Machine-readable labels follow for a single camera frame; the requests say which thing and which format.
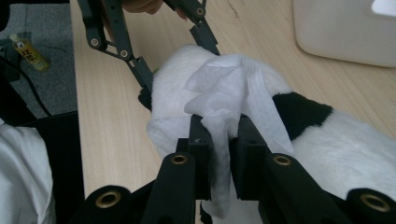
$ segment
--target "black and white plush toy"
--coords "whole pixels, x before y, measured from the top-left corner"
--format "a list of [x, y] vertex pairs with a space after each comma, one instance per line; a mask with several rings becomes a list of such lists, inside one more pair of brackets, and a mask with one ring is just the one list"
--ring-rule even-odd
[[396, 141], [372, 126], [304, 98], [267, 64], [243, 55], [215, 56], [197, 47], [177, 51], [154, 78], [148, 135], [165, 156], [187, 138], [191, 114], [212, 135], [213, 223], [262, 223], [257, 202], [236, 200], [228, 142], [241, 113], [248, 115], [272, 152], [296, 158], [326, 191], [345, 199], [368, 188], [396, 200]]

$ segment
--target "small bottle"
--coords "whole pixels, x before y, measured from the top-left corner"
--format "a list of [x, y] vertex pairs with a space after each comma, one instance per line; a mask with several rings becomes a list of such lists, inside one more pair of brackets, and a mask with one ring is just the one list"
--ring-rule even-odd
[[25, 58], [39, 72], [44, 72], [50, 68], [50, 63], [33, 48], [27, 39], [20, 38], [18, 35], [10, 35], [9, 38], [14, 42], [12, 47]]

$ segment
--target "label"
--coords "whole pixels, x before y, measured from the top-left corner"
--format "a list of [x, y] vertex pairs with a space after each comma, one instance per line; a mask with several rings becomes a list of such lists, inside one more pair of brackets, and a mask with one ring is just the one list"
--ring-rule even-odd
[[29, 43], [24, 43], [23, 48], [14, 48], [18, 53], [26, 59], [37, 71], [43, 72], [50, 67], [50, 64], [41, 56], [41, 54], [32, 47]]

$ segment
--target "black plastic part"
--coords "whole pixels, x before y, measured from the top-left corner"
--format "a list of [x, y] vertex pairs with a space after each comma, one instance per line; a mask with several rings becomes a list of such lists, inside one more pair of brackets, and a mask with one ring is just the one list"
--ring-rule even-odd
[[101, 51], [107, 49], [102, 22], [102, 4], [98, 4], [97, 0], [78, 0], [78, 4], [84, 21], [88, 44], [93, 49]]
[[170, 154], [163, 159], [141, 223], [192, 224], [194, 219], [195, 159], [186, 152]]
[[188, 152], [195, 158], [196, 168], [196, 199], [210, 200], [209, 164], [213, 143], [209, 131], [201, 123], [201, 117], [191, 116]]
[[293, 157], [268, 155], [263, 173], [288, 223], [351, 223]]
[[130, 196], [130, 191], [123, 187], [106, 186], [100, 188], [87, 198], [70, 223], [124, 223], [125, 215], [129, 209]]
[[165, 4], [168, 5], [172, 10], [177, 8], [183, 11], [184, 15], [189, 18], [193, 23], [198, 23], [205, 19], [205, 6], [199, 1], [186, 1], [186, 0], [164, 0]]
[[153, 75], [149, 70], [148, 65], [143, 57], [138, 57], [131, 61], [132, 64], [128, 63], [134, 77], [136, 78], [139, 85], [143, 88], [146, 87], [149, 92], [152, 92], [152, 80]]
[[103, 5], [113, 32], [118, 58], [129, 62], [134, 59], [134, 52], [123, 14], [122, 2], [121, 0], [103, 0]]
[[238, 137], [230, 143], [231, 172], [236, 194], [242, 200], [258, 201], [262, 193], [260, 172], [271, 151], [251, 119], [241, 116]]
[[209, 50], [216, 55], [220, 55], [219, 50], [216, 47], [218, 41], [216, 40], [205, 20], [201, 21], [200, 23], [196, 23], [190, 29], [190, 33], [192, 34], [192, 37], [194, 38], [197, 45]]
[[372, 189], [353, 189], [346, 206], [355, 223], [396, 223], [396, 202]]

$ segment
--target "cable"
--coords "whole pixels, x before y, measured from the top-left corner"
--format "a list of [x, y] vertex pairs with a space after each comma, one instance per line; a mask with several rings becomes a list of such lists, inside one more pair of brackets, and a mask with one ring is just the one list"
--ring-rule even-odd
[[2, 63], [7, 65], [8, 67], [11, 67], [12, 69], [14, 69], [16, 72], [21, 74], [26, 79], [27, 83], [29, 84], [30, 90], [32, 91], [33, 95], [35, 96], [35, 99], [37, 100], [37, 102], [40, 105], [41, 109], [43, 109], [44, 113], [46, 113], [47, 116], [51, 117], [52, 116], [51, 113], [44, 106], [43, 102], [40, 99], [40, 96], [37, 93], [37, 90], [35, 89], [35, 85], [33, 84], [32, 80], [26, 75], [26, 73], [23, 72], [18, 66], [16, 66], [15, 64], [9, 62], [7, 59], [5, 59], [3, 57], [0, 57], [0, 61], [2, 61]]

